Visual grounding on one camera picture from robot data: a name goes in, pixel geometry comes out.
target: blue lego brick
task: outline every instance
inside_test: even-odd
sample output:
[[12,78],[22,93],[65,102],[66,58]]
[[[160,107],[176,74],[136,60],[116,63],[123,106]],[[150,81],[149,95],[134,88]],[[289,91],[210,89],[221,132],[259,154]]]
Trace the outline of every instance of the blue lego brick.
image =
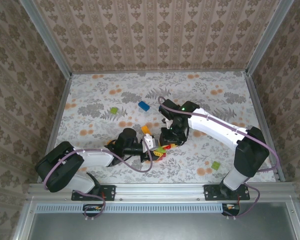
[[138,105],[140,108],[142,108],[145,111],[148,111],[150,109],[150,106],[146,104],[144,101],[139,102]]

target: aluminum frame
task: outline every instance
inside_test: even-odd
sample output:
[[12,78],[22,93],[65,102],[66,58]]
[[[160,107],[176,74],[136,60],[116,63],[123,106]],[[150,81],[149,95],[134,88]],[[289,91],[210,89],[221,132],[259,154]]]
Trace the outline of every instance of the aluminum frame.
[[[116,196],[109,203],[117,204],[193,204],[193,203],[233,203],[236,201],[206,201],[204,185],[211,183],[127,183],[116,185]],[[259,189],[261,203],[286,203],[290,212],[290,219],[295,235],[300,240],[300,209],[298,198],[291,182],[252,182],[252,187]],[[26,203],[19,219],[19,225],[13,240],[27,240],[36,214],[37,204],[93,204],[99,201],[72,201],[72,191],[63,189],[59,192],[50,193],[44,190],[41,183],[31,184],[28,190]],[[257,197],[257,192],[250,191],[252,203]]]
[[[83,214],[85,203],[37,203],[36,214]],[[87,214],[96,213],[87,209]],[[106,204],[103,213],[107,214],[172,214],[172,213],[223,213],[222,203],[118,203],[109,202]]]
[[243,68],[236,69],[155,69],[155,70],[121,70],[121,71],[74,71],[73,75],[84,75],[84,74],[147,74],[147,73],[204,73],[204,72],[244,72]]
[[248,74],[252,74],[256,70],[260,60],[265,54],[268,46],[270,45],[293,3],[294,0],[282,0],[279,2],[271,20],[269,21],[268,26],[266,27],[258,45],[252,54],[250,61],[246,66],[246,71]]
[[[258,94],[251,76],[244,74],[246,84],[251,96],[251,101],[255,109],[260,128],[264,134],[267,144],[274,148],[273,141],[263,114],[261,104],[258,99]],[[53,149],[58,128],[63,114],[64,105],[71,87],[71,80],[65,86],[60,102],[60,107],[56,116],[56,122],[53,125],[53,130],[47,146],[47,152]],[[277,170],[278,180],[284,181],[284,176],[281,168]],[[154,183],[154,184],[122,184],[116,185],[115,203],[117,204],[162,204],[162,203],[233,203],[234,201],[206,201],[203,193],[203,185],[207,183]],[[260,190],[260,203],[286,203],[289,212],[289,217],[294,229],[294,233],[300,240],[300,204],[291,182],[254,182],[250,183],[252,187]],[[93,201],[71,201],[70,190],[62,190],[57,193],[50,193],[43,189],[41,183],[31,184],[28,190],[28,196],[25,205],[21,212],[19,223],[15,231],[13,240],[27,240],[32,228],[32,224],[36,214],[36,207],[39,203],[52,204],[73,204],[73,203],[97,203]],[[257,193],[250,191],[251,199],[245,202],[254,202]]]
[[51,55],[53,56],[55,62],[58,64],[61,72],[63,73],[65,79],[68,81],[71,78],[71,67],[67,63],[62,51],[60,50],[58,44],[54,39],[54,35],[50,32],[44,19],[42,18],[40,11],[37,9],[36,4],[32,0],[20,0],[25,11],[28,13],[31,21],[33,22],[35,28],[42,37],[45,45],[49,49]]

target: gray leaf pattern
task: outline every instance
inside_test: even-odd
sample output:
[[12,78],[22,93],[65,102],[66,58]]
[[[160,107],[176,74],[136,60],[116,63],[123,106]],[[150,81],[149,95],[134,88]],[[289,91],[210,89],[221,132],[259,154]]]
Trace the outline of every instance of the gray leaf pattern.
[[[242,72],[153,72],[73,75],[56,145],[69,141],[80,148],[100,148],[116,139],[124,128],[132,128],[140,140],[147,125],[156,139],[164,118],[158,111],[158,96],[182,105],[192,101],[212,115],[241,127],[258,126]],[[145,112],[138,103],[150,106]],[[116,114],[110,112],[116,107]],[[221,163],[218,171],[211,168]],[[234,152],[204,132],[190,130],[188,141],[167,151],[147,173],[124,164],[94,166],[81,171],[93,174],[101,183],[202,183],[220,182],[233,167]],[[134,156],[127,163],[139,170],[149,168]],[[272,172],[258,173],[254,182],[275,181]]]

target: lego brick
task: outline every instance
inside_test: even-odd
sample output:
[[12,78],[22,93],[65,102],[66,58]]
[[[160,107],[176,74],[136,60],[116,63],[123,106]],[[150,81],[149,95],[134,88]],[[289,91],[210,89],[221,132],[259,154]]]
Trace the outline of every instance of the lego brick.
[[145,111],[148,111],[150,109],[150,106],[148,104],[146,104],[144,101],[139,102],[138,106]]
[[153,154],[156,155],[156,156],[158,156],[158,157],[161,157],[161,156],[164,155],[163,153],[158,152],[158,151],[153,151]]
[[166,153],[166,150],[162,146],[158,147],[155,151],[162,154]]
[[118,112],[118,108],[117,107],[112,107],[110,109],[110,113],[112,113],[112,114],[117,114],[117,112]]
[[160,157],[157,159],[157,161],[161,161],[161,160],[164,159],[165,157],[166,157],[166,154],[163,153],[162,156],[160,156]]
[[219,167],[220,167],[220,162],[214,161],[214,162],[212,163],[212,166],[211,166],[212,169],[218,170]]
[[142,130],[143,134],[150,134],[150,135],[152,135],[151,132],[150,132],[150,130],[149,130],[149,128],[146,125],[142,126],[141,130]]

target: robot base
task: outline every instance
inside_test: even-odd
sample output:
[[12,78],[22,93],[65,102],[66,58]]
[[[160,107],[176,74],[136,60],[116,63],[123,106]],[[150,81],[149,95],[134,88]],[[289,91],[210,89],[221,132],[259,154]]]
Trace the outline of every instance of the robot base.
[[243,184],[235,191],[225,189],[222,184],[205,184],[203,189],[206,201],[237,201],[238,198],[240,201],[250,200],[248,187]]
[[[106,201],[114,201],[116,196],[116,185],[100,185],[98,187],[97,192],[92,189],[88,194],[97,195],[101,198],[104,198]],[[72,201],[100,201],[95,197],[91,196],[82,196],[81,194],[77,193],[76,191],[72,191],[71,195]]]

